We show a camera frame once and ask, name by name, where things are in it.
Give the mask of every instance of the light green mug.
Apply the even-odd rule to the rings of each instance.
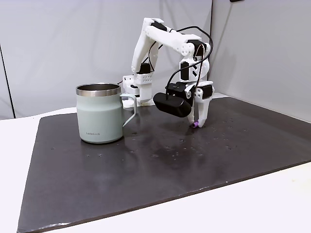
[[[84,84],[76,88],[79,133],[89,143],[108,143],[123,136],[123,127],[134,118],[136,97],[121,94],[121,87],[111,83]],[[124,123],[121,97],[134,100],[134,114]]]

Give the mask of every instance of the purple object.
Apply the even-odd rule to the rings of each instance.
[[[199,126],[199,122],[198,121],[195,121],[193,124],[192,124],[192,127],[193,128],[197,128]]]

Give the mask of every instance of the white wall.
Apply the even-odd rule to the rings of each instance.
[[[216,91],[311,121],[310,12],[310,0],[213,0]]]
[[[189,7],[186,0],[1,0],[0,4],[0,40],[17,117],[75,106],[77,85],[116,83],[130,75],[144,17],[159,17],[174,29],[198,25],[209,32],[210,28],[211,0],[192,1],[200,7]],[[164,90],[179,61],[174,51],[160,50],[154,93]]]
[[[14,118],[13,111],[0,54],[0,120],[11,118]]]

